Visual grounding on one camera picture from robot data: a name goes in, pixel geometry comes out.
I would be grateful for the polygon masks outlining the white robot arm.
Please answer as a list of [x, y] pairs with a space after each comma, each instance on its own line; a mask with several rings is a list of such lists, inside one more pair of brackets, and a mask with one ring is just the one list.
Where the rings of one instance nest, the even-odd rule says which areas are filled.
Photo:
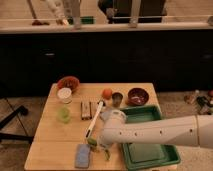
[[145, 143], [213, 149], [213, 116], [192, 115], [179, 118], [127, 123], [127, 116], [113, 110], [105, 121], [98, 144]]

